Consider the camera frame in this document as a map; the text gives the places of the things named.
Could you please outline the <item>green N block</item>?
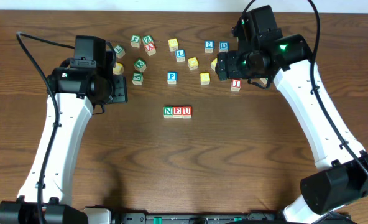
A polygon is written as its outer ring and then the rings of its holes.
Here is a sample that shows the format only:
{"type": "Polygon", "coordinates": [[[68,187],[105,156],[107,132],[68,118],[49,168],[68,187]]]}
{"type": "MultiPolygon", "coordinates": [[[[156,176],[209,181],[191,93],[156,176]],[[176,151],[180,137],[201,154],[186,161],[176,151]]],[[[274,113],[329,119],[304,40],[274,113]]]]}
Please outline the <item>green N block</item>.
{"type": "Polygon", "coordinates": [[[173,107],[172,106],[163,107],[163,117],[165,119],[173,118],[173,107]]]}

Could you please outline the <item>red E block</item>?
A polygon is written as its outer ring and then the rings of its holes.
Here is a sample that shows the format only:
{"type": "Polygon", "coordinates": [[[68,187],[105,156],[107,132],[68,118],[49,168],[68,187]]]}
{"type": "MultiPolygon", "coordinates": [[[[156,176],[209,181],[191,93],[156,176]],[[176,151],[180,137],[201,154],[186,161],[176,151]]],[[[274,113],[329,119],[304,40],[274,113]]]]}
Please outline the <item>red E block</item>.
{"type": "Polygon", "coordinates": [[[174,106],[172,108],[172,114],[174,118],[182,118],[183,117],[183,111],[181,106],[174,106]]]}

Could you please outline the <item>red U block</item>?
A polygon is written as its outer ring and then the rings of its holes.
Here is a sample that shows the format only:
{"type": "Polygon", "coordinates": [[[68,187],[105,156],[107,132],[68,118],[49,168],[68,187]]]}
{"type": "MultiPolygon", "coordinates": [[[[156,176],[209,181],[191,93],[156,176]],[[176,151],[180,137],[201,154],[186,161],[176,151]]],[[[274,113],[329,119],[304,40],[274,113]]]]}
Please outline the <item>red U block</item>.
{"type": "Polygon", "coordinates": [[[191,106],[183,106],[182,107],[182,118],[190,119],[192,117],[192,107],[191,106]]]}

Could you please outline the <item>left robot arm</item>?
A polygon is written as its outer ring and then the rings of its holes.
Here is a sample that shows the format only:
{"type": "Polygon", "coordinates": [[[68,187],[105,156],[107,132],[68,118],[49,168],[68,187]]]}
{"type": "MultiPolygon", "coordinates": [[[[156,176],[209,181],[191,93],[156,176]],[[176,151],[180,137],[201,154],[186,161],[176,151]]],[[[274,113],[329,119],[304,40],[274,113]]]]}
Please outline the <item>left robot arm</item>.
{"type": "Polygon", "coordinates": [[[81,140],[96,106],[127,102],[124,75],[116,75],[110,42],[78,35],[74,55],[46,76],[17,40],[47,88],[47,117],[34,162],[15,201],[0,203],[0,223],[117,223],[110,208],[72,207],[72,183],[81,140]]]}

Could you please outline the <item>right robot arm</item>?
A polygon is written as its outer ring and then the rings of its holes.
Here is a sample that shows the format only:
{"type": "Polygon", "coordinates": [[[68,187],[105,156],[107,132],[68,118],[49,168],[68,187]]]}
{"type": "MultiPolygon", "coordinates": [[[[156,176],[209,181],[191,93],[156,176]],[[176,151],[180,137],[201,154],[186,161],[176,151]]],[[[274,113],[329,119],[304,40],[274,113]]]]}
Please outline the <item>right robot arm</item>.
{"type": "Polygon", "coordinates": [[[300,34],[284,36],[272,8],[246,6],[231,30],[237,50],[222,51],[215,71],[232,84],[274,85],[293,110],[317,173],[300,182],[300,196],[267,223],[345,221],[338,209],[368,196],[368,152],[351,134],[324,87],[317,47],[300,34]]]}

